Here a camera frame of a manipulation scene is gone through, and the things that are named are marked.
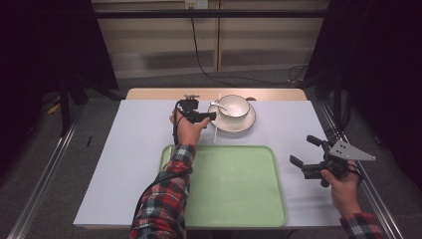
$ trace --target hand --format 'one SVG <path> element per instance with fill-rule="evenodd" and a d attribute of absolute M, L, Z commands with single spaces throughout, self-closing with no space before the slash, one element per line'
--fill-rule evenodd
<path fill-rule="evenodd" d="M 202 128 L 206 127 L 208 122 L 211 121 L 210 118 L 206 118 L 199 123 L 192 123 L 187 118 L 185 118 L 179 111 L 177 111 L 177 139 L 179 143 L 189 143 L 196 146 L 196 143 L 199 140 Z M 170 121 L 174 124 L 174 116 L 170 116 Z"/>
<path fill-rule="evenodd" d="M 357 201 L 358 175 L 347 172 L 344 178 L 338 180 L 326 169 L 323 169 L 320 174 L 331 185 L 332 204 L 341 216 L 362 212 Z"/>

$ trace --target spoon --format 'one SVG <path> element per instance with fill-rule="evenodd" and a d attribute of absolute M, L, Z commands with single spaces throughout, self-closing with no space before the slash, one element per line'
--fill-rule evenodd
<path fill-rule="evenodd" d="M 229 117 L 231 116 L 229 111 L 223 105 L 216 103 L 216 102 L 210 102 L 210 105 L 223 109 L 224 111 L 226 111 L 226 113 Z"/>

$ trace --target wall outlet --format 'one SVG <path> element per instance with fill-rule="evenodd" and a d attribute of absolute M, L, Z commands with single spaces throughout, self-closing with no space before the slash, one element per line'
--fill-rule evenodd
<path fill-rule="evenodd" d="M 185 0 L 186 9 L 196 9 L 196 0 Z"/>
<path fill-rule="evenodd" d="M 196 0 L 196 9 L 208 9 L 208 0 Z"/>

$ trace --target white paper sheet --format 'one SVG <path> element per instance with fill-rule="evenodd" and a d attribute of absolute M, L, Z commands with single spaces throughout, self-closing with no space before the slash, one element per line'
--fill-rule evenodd
<path fill-rule="evenodd" d="M 175 101 L 122 101 L 105 149 L 74 224 L 86 228 L 128 228 L 140 194 L 155 178 L 162 150 L 173 143 L 169 120 Z M 257 118 L 243 132 L 217 134 L 217 144 L 266 145 L 278 161 L 288 210 L 285 227 L 338 226 L 330 189 L 305 180 L 290 164 L 290 155 L 319 163 L 323 151 L 307 142 L 312 134 L 325 139 L 311 102 L 251 102 Z M 199 112 L 209 102 L 200 101 Z M 214 144 L 214 125 L 198 143 Z"/>

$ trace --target metal rail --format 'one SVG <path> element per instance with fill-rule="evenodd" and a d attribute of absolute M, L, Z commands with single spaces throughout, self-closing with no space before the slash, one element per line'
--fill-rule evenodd
<path fill-rule="evenodd" d="M 46 194 L 47 189 L 55 175 L 55 172 L 63 158 L 63 155 L 65 154 L 65 151 L 68 148 L 68 145 L 74 135 L 76 124 L 81 118 L 84 108 L 85 106 L 81 106 L 78 109 L 77 115 L 75 116 L 75 120 L 71 127 L 64 136 L 60 137 L 56 149 L 53 152 L 53 155 L 51 156 L 46 169 L 44 170 L 40 180 L 37 183 L 37 186 L 32 192 L 30 199 L 20 213 L 7 239 L 23 239 L 26 237 L 28 230 L 31 227 L 31 224 L 37 214 L 37 211 L 43 202 L 44 195 Z"/>
<path fill-rule="evenodd" d="M 324 18 L 362 15 L 359 11 L 327 10 L 100 10 L 96 12 L 36 12 L 38 17 L 58 18 Z"/>
<path fill-rule="evenodd" d="M 329 105 L 321 104 L 320 107 L 329 125 L 332 128 L 336 128 L 336 123 L 334 122 L 334 119 L 333 119 L 334 114 L 331 108 L 329 107 Z M 344 132 L 340 131 L 338 135 L 341 137 L 342 140 L 348 142 L 348 139 L 346 135 L 344 134 Z M 361 182 L 360 186 L 362 187 L 363 192 L 368 198 L 368 201 L 371 204 L 372 209 L 374 210 L 379 220 L 379 223 L 381 224 L 383 228 L 383 232 L 385 236 L 390 239 L 404 238 L 399 228 L 397 227 L 397 224 L 395 223 L 394 218 L 391 215 L 391 212 L 385 205 L 384 201 L 381 199 L 381 196 L 378 194 L 377 190 L 375 189 L 375 186 L 373 185 L 368 174 L 366 173 L 366 170 L 364 169 L 362 163 L 360 161 L 355 161 L 354 163 L 361 170 L 364 180 Z"/>

